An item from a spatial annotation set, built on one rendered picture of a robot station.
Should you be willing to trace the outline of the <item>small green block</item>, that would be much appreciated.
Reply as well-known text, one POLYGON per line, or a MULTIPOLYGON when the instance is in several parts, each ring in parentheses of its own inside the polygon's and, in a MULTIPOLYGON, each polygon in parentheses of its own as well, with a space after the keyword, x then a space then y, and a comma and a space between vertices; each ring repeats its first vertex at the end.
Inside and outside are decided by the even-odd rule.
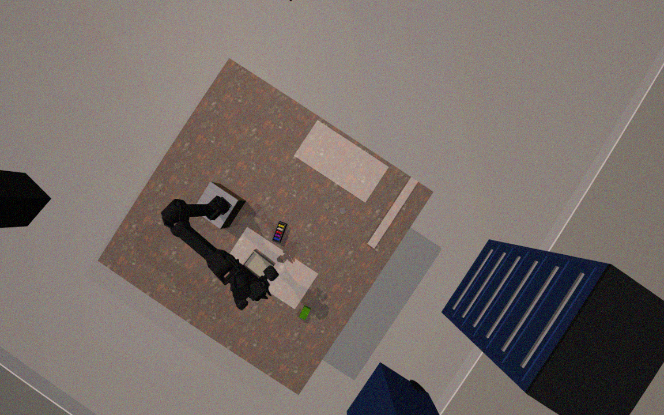
POLYGON ((308 315, 308 313, 310 312, 310 310, 311 310, 310 307, 307 307, 306 305, 304 305, 304 307, 303 307, 303 309, 302 309, 302 312, 301 312, 300 315, 299 315, 299 318, 305 320, 306 317, 307 317, 307 315, 308 315))

